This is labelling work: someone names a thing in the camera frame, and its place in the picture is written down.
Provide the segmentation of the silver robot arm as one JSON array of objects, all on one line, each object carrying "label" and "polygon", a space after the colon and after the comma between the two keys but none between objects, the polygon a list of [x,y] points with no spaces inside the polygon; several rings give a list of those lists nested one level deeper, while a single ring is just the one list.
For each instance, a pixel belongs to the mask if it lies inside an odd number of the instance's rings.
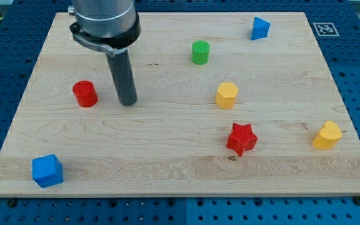
[{"label": "silver robot arm", "polygon": [[73,39],[106,55],[119,102],[132,106],[138,97],[128,47],[141,34],[134,0],[72,0],[72,6]]}]

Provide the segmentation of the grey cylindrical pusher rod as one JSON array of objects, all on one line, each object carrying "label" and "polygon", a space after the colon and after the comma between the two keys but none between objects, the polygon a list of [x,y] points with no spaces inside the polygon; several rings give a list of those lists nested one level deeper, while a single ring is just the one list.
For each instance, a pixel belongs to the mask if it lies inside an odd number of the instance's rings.
[{"label": "grey cylindrical pusher rod", "polygon": [[136,87],[127,49],[113,49],[106,55],[119,102],[132,106],[137,100]]}]

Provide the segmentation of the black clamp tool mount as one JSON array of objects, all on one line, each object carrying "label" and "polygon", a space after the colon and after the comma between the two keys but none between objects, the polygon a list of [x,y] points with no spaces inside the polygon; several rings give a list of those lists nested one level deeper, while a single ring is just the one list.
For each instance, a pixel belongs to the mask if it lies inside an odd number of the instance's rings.
[{"label": "black clamp tool mount", "polygon": [[136,20],[132,27],[125,33],[110,38],[102,38],[92,36],[84,31],[78,22],[75,22],[69,27],[73,39],[85,48],[93,51],[98,51],[114,57],[127,50],[127,48],[134,43],[141,34],[141,25],[139,14],[136,12]]}]

